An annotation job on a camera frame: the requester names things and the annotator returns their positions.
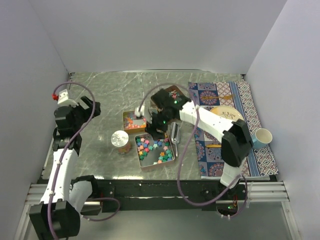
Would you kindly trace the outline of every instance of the marble tabletop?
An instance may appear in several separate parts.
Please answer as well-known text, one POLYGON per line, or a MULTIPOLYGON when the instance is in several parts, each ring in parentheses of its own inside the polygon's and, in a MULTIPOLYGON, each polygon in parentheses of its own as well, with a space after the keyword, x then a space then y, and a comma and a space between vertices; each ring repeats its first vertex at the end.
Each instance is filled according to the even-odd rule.
MULTIPOLYGON (((75 73, 71 81, 85 84, 93 92, 95 100, 101 103, 101 115, 94 118, 81 133, 82 146, 73 178, 94 175, 97 179, 175 180, 177 179, 178 159, 174 164, 142 171, 137 153, 133 149, 127 154, 118 154, 111 144, 111 135, 117 130, 123 130, 123 112, 134 111, 146 92, 161 83, 188 87, 188 82, 235 82, 242 81, 242 77, 240 74, 207 72, 86 72, 75 73)), ((77 100, 81 96, 90 97, 84 89, 77 85, 70 86, 70 94, 77 100)), ((182 124, 181 142, 178 145, 178 152, 182 153, 193 125, 186 122, 180 122, 180 124, 182 124)), ((132 145, 135 135, 129 135, 132 145)), ((43 179, 49 178, 52 163, 51 151, 42 172, 43 179)), ((194 140, 191 141, 183 160, 181 179, 201 179, 194 140)))

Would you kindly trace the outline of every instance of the plate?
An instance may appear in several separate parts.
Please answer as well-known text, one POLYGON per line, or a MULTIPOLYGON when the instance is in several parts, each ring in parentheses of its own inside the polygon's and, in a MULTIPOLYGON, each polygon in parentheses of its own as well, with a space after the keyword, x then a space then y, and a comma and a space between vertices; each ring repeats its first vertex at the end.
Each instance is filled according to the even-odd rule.
POLYGON ((217 114, 225 119, 237 121, 238 119, 244 120, 244 117, 232 106, 216 106, 210 110, 210 112, 217 114))

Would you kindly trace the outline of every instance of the robotic arm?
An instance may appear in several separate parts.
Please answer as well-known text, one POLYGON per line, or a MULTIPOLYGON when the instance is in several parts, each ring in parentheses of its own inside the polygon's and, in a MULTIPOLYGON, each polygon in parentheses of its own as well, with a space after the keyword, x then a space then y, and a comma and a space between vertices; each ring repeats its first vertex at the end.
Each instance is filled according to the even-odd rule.
MULTIPOLYGON (((135 115, 146 118, 145 131, 154 139, 164 138, 165 132, 168 130, 168 122, 171 120, 182 120, 195 125, 197 121, 196 109, 198 109, 200 117, 198 127, 221 142, 221 157, 225 163, 220 183, 227 187, 241 174, 244 159, 253 147, 248 126, 243 120, 239 119, 234 122, 220 117, 195 105, 186 96, 173 99, 164 89, 151 96, 151 100, 160 110, 158 113, 149 113, 143 105, 140 110, 139 107, 136 108, 135 115)), ((234 188, 237 184, 235 182, 230 188, 234 188)))
MULTIPOLYGON (((53 131, 53 165, 46 191, 40 203, 33 205, 29 216, 40 240, 50 240, 53 236, 48 223, 48 203, 54 181, 55 190, 51 204, 51 219, 56 235, 62 239, 77 236, 80 230, 80 212, 89 197, 99 197, 98 183, 93 175, 77 177, 70 191, 75 164, 78 160, 82 138, 78 134, 63 156, 60 169, 55 178, 56 169, 63 149, 71 137, 88 121, 93 101, 86 96, 81 100, 87 105, 84 109, 79 103, 69 98, 67 90, 58 95, 58 108, 54 111, 57 127, 53 131)), ((93 117, 101 113, 100 103, 95 103, 93 117)))

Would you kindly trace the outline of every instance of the light blue mug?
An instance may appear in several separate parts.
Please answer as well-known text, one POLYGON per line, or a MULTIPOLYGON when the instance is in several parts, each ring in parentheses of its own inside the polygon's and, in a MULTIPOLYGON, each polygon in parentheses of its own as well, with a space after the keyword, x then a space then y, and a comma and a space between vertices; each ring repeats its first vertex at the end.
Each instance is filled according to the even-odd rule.
POLYGON ((254 149, 262 149, 267 146, 272 141, 272 134, 269 130, 265 128, 259 128, 255 133, 251 136, 253 141, 254 149))

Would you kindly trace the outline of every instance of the spoon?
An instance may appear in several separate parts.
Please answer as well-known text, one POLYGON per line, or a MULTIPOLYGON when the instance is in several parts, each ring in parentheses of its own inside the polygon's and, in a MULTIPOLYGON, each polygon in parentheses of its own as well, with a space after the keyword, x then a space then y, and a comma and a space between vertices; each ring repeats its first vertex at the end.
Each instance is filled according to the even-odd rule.
POLYGON ((175 156, 178 157, 177 144, 180 142, 180 128, 176 122, 171 123, 170 140, 175 146, 175 156))

